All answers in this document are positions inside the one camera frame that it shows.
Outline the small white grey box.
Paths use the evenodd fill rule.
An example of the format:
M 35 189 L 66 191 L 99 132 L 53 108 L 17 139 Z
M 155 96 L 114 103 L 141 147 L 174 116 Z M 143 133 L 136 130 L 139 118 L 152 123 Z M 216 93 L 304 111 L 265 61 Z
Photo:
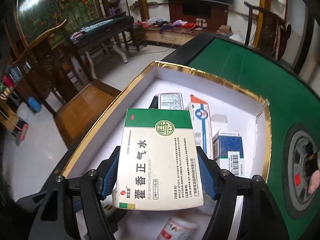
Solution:
M 158 94 L 158 109 L 183 110 L 181 93 Z

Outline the large green white medicine box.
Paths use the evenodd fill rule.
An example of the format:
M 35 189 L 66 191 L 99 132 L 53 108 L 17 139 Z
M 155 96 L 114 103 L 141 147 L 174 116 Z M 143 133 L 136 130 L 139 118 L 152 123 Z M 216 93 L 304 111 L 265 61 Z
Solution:
M 127 110 L 112 200 L 117 208 L 143 211 L 204 205 L 188 111 Z

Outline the blue white medicine box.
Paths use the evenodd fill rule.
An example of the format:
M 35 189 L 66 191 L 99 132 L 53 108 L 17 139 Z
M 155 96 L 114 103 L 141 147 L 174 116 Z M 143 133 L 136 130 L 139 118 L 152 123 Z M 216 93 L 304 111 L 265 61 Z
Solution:
M 213 159 L 237 177 L 245 175 L 242 137 L 238 132 L 218 131 L 213 137 Z

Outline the floral wall mural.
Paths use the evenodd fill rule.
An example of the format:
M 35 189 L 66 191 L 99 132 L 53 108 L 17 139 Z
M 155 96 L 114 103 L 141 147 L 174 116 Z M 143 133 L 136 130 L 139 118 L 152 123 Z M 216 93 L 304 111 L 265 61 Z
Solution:
M 17 0 L 17 20 L 27 43 L 64 20 L 72 35 L 98 18 L 95 0 Z

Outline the red brown tv cabinet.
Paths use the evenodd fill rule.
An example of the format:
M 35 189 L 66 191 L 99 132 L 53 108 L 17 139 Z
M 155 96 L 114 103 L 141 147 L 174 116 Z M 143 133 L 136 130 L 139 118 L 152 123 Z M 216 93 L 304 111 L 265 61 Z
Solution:
M 183 20 L 207 24 L 206 29 L 217 31 L 221 25 L 227 25 L 228 5 L 200 0 L 168 0 L 170 21 Z

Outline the low wooden tv bench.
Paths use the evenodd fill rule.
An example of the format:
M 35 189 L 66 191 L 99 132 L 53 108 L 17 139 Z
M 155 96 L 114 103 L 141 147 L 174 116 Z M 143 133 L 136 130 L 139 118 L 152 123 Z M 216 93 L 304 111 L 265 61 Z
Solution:
M 185 29 L 182 27 L 161 30 L 161 27 L 149 26 L 144 29 L 147 42 L 173 46 L 183 46 L 185 43 L 204 32 L 205 30 L 198 30 L 195 28 Z

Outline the round mahjong table control panel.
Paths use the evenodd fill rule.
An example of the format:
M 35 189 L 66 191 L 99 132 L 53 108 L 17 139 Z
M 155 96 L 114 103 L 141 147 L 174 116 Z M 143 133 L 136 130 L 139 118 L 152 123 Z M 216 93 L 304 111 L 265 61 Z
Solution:
M 283 148 L 282 181 L 287 213 L 298 220 L 313 208 L 317 193 L 308 194 L 310 178 L 305 175 L 306 158 L 318 152 L 311 133 L 301 124 L 292 125 Z

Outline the white bottle red label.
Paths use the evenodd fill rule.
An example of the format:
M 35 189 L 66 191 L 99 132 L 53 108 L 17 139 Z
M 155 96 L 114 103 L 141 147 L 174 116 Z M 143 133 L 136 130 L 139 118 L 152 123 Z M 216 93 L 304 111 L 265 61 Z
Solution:
M 198 229 L 198 225 L 182 217 L 172 216 L 160 233 L 157 236 L 157 240 L 187 240 L 192 239 L 195 232 Z

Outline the grey teal text medicine box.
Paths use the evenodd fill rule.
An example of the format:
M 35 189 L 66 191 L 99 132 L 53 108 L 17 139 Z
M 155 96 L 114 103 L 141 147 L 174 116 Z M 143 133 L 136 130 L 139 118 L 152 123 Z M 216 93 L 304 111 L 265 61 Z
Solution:
M 211 117 L 211 124 L 213 131 L 227 131 L 228 130 L 228 118 L 225 114 L 214 113 Z

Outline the wooden chair with red cloth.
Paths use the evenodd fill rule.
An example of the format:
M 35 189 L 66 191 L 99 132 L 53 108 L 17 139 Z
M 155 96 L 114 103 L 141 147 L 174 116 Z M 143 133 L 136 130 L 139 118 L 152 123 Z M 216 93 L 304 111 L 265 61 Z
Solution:
M 287 42 L 291 36 L 291 24 L 265 8 L 251 5 L 246 1 L 244 1 L 244 5 L 248 7 L 248 24 L 245 45 L 249 46 L 253 11 L 257 10 L 262 14 L 263 20 L 257 45 L 253 45 L 253 47 L 263 54 L 272 57 L 276 61 L 280 61 L 285 53 Z

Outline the gold rimmed white storage box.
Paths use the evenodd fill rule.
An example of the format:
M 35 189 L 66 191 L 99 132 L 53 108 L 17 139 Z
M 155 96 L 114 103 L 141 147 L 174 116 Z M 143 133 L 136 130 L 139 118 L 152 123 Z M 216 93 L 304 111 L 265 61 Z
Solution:
M 96 168 L 120 146 L 116 186 L 131 210 L 117 239 L 154 239 L 176 211 L 198 224 L 201 239 L 213 202 L 188 207 L 205 196 L 196 173 L 200 145 L 212 159 L 213 137 L 230 132 L 242 139 L 223 168 L 243 178 L 268 176 L 272 135 L 265 98 L 216 75 L 178 64 L 149 64 L 108 106 L 77 146 L 63 175 L 74 178 Z

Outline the pink fluffy plush toy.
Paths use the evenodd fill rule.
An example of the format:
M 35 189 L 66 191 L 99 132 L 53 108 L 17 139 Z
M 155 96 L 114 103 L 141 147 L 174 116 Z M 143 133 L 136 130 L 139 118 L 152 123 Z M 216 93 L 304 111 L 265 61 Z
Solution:
M 313 172 L 309 185 L 308 185 L 308 194 L 313 194 L 320 185 L 320 170 Z

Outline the white bottle green label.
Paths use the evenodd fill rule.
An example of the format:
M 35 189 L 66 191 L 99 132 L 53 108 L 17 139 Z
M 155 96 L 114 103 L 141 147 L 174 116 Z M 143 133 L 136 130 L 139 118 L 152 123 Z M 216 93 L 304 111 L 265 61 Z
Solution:
M 118 224 L 126 216 L 127 210 L 114 207 L 111 195 L 107 196 L 105 200 L 102 200 L 101 205 L 112 233 L 117 232 Z

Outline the long white blue orange box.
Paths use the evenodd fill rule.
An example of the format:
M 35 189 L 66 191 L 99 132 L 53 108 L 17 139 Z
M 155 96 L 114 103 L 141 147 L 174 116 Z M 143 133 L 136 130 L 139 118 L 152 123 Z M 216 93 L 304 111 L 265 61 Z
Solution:
M 195 144 L 202 148 L 209 159 L 213 159 L 213 135 L 209 105 L 194 95 L 190 95 L 188 109 L 194 131 Z

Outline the black pen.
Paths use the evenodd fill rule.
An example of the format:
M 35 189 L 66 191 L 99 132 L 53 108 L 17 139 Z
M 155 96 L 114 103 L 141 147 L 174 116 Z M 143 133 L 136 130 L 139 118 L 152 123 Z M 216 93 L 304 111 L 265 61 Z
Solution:
M 158 95 L 153 97 L 153 100 L 149 106 L 149 109 L 158 109 Z

